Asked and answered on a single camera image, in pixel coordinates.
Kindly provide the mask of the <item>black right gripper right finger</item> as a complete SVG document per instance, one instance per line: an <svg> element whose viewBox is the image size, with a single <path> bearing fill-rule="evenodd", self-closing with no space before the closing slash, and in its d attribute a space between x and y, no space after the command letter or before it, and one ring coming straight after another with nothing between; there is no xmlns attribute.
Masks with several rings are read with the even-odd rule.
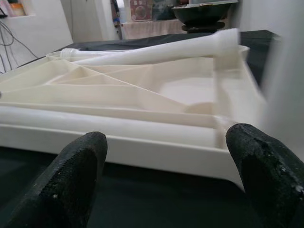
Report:
<svg viewBox="0 0 304 228"><path fill-rule="evenodd" d="M282 142L239 123L226 144L242 184L265 228L304 226L304 163Z"/></svg>

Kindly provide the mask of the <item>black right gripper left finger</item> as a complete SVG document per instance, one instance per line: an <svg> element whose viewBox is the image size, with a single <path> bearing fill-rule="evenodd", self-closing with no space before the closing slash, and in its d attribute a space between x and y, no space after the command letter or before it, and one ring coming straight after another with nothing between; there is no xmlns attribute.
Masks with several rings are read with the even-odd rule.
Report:
<svg viewBox="0 0 304 228"><path fill-rule="evenodd" d="M85 228L107 156L106 135L87 133L69 143L34 181L6 228Z"/></svg>

